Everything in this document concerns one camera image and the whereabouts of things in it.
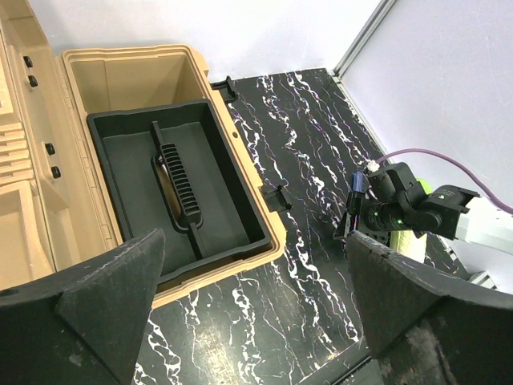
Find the cable connector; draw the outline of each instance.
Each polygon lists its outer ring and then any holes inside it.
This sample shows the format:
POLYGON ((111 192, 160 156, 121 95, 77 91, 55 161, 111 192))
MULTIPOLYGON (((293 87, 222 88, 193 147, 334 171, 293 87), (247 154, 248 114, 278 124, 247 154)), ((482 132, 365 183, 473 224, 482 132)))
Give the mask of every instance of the cable connector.
POLYGON ((367 162, 367 170, 369 170, 369 172, 376 172, 379 170, 379 164, 376 160, 370 160, 367 162))

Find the black tray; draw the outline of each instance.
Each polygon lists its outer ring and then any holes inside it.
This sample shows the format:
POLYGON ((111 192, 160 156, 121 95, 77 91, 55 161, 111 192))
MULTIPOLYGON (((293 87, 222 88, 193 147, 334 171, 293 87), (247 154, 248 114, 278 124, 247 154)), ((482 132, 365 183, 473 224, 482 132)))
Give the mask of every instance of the black tray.
POLYGON ((87 124, 123 239, 165 232, 160 282, 271 249, 210 101, 90 114, 87 124))

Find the toolbox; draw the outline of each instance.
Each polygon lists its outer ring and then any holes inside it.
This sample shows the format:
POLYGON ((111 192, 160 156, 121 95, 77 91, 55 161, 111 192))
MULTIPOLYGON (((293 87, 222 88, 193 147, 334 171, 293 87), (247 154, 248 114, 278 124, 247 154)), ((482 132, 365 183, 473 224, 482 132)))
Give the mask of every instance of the toolbox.
POLYGON ((289 205, 262 191, 226 108, 232 82, 210 84, 197 51, 54 58, 26 0, 0 0, 0 18, 0 290, 154 228, 154 307, 283 254, 289 205))

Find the white wall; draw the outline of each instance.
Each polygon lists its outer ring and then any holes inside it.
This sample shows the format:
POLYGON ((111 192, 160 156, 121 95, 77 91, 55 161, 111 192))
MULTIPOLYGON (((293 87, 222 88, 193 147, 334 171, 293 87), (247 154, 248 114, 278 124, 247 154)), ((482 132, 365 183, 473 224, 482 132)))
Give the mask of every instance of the white wall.
POLYGON ((334 68, 379 0, 30 0, 55 53, 187 43, 210 80, 334 68))
MULTIPOLYGON (((389 151, 453 156, 513 205, 513 2, 399 0, 342 82, 389 151)), ((476 190, 441 160, 396 159, 434 187, 476 190)), ((458 241, 454 249, 513 293, 513 256, 458 241)))

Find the black marble table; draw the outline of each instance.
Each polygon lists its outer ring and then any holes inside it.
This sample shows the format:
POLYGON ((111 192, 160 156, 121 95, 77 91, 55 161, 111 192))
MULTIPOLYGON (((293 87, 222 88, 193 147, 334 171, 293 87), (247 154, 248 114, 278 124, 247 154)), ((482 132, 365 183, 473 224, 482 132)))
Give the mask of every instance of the black marble table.
MULTIPOLYGON (((236 81, 229 111, 264 182, 286 187, 285 255, 153 310, 134 382, 329 384, 367 356, 331 236, 350 177, 380 155, 326 70, 236 81)), ((465 271, 436 238, 430 263, 465 271)))

